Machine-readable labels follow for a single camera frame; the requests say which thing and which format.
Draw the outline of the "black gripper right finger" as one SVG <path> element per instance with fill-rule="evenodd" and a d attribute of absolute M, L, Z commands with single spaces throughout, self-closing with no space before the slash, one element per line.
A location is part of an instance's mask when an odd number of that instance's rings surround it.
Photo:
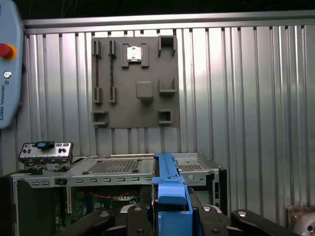
<path fill-rule="evenodd" d="M 228 217 L 216 206 L 196 211 L 198 236 L 296 236 L 297 233 L 250 210 L 237 209 Z"/>

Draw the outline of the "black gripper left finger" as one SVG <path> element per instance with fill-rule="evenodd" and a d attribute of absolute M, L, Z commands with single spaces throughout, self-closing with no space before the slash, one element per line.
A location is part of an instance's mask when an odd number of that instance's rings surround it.
<path fill-rule="evenodd" d="M 119 213 L 98 209 L 64 229 L 65 236 L 152 236 L 145 205 L 127 205 Z"/>

